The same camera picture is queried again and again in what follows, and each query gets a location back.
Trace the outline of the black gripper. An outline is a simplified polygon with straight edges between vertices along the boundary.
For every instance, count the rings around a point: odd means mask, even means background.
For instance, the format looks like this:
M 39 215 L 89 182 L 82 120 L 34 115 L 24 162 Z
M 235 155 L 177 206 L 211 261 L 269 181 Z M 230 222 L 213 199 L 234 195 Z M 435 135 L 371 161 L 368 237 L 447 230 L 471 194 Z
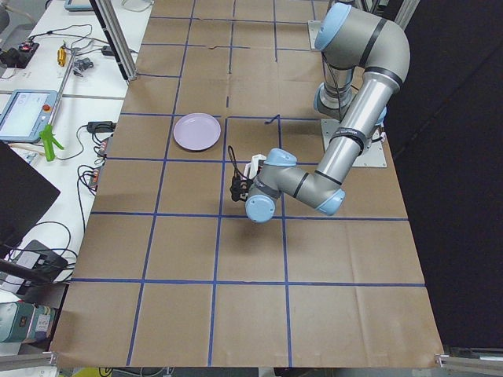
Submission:
M 255 177 L 262 169 L 264 160 L 251 161 L 245 166 L 245 177 L 247 178 L 247 191 L 250 190 Z

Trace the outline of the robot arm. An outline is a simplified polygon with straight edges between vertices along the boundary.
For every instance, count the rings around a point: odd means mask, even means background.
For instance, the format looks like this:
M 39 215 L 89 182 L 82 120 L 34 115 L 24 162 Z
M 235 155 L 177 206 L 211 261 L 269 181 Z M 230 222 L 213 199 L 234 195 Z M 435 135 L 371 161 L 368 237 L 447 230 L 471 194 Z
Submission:
M 245 210 L 257 223 L 269 221 L 281 194 L 333 215 L 345 198 L 341 188 L 354 161 L 371 143 L 386 105 L 406 80 L 409 42 L 391 20 L 336 2 L 315 39 L 326 70 L 314 107 L 339 121 L 316 170 L 309 174 L 294 155 L 270 150 L 248 191 Z
M 387 16 L 393 20 L 403 30 L 406 29 L 411 21 L 413 14 L 417 10 L 420 0 L 403 1 L 361 1 L 355 0 L 353 6 L 368 13 L 377 16 Z

